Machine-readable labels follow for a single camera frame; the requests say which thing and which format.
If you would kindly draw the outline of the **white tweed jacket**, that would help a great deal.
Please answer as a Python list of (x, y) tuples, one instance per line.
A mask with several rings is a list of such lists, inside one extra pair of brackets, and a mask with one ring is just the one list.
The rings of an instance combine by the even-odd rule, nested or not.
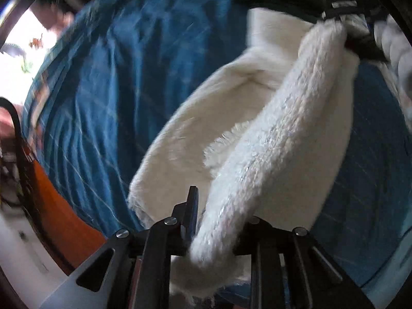
[(359, 59), (340, 20), (305, 22), (255, 8), (248, 46), (176, 110), (135, 173), (128, 204), (144, 227), (166, 217), (190, 186), (200, 224), (171, 261), (170, 290), (205, 298), (246, 279), (233, 255), (253, 216), (311, 228), (344, 159)]

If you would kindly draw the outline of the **blue striped bed sheet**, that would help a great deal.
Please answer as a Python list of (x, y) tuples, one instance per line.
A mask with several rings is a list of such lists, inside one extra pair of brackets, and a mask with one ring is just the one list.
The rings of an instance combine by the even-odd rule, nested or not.
[[(110, 236), (140, 230), (128, 186), (179, 105), (246, 47), (236, 0), (93, 0), (57, 41), (22, 133), (61, 198)], [(379, 67), (361, 62), (346, 157), (312, 232), (367, 293), (411, 272), (411, 135)]]

